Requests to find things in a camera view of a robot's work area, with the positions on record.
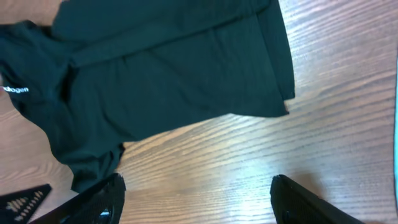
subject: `wooden floor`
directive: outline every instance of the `wooden floor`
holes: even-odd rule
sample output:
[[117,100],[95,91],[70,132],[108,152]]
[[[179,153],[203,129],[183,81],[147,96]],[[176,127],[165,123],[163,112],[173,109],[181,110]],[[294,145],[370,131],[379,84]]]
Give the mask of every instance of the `wooden floor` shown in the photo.
[[[0,0],[0,23],[51,23],[58,2]],[[285,174],[366,223],[398,223],[393,132],[397,0],[280,0],[297,97],[277,119],[226,115],[126,143],[121,223],[275,223]],[[0,194],[50,183],[37,215],[74,196],[43,131],[0,96]]]

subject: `black fabric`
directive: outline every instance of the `black fabric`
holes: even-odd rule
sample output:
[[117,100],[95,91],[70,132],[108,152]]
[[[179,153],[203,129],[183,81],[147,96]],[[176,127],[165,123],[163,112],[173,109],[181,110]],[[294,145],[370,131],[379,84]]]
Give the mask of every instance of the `black fabric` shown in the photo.
[[283,116],[294,97],[276,0],[69,0],[52,27],[1,26],[0,49],[14,106],[77,192],[113,172],[122,142],[227,113]]

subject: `light brown wood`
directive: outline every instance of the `light brown wood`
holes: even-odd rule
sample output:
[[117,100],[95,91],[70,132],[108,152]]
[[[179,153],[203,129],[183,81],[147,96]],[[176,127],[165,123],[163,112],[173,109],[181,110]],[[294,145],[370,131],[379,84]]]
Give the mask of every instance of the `light brown wood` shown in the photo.
[[[0,23],[51,23],[58,2],[0,0]],[[126,143],[121,223],[275,223],[285,174],[369,223],[398,223],[393,133],[396,0],[280,0],[297,97],[277,119],[226,115]],[[37,215],[74,195],[45,134],[0,98],[0,194],[50,183]]]

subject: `logo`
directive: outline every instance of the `logo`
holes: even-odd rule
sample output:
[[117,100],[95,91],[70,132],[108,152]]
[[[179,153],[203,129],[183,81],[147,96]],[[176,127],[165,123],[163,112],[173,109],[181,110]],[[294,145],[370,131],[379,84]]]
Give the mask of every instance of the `logo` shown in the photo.
[[11,88],[9,86],[3,87],[4,91],[10,92],[10,93],[26,93],[29,92],[28,88]]

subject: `clothing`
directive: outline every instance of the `clothing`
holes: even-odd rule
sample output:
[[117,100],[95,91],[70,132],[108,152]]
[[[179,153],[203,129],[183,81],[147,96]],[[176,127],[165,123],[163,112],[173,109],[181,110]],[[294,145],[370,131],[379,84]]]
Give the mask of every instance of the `clothing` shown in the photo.
[[294,97],[276,0],[69,0],[51,27],[1,26],[0,49],[14,106],[77,192],[115,170],[122,142],[227,113],[283,116]]

